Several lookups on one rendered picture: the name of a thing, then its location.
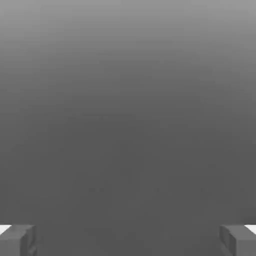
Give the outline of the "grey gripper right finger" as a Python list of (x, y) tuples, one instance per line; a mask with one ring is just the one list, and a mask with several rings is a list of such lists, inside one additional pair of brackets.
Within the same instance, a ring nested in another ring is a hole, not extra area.
[(223, 256), (256, 256), (256, 224), (221, 225), (219, 240)]

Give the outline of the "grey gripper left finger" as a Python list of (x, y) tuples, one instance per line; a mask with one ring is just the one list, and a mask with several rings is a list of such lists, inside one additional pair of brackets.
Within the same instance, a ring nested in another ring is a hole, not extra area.
[(0, 224), (0, 256), (38, 256), (37, 227)]

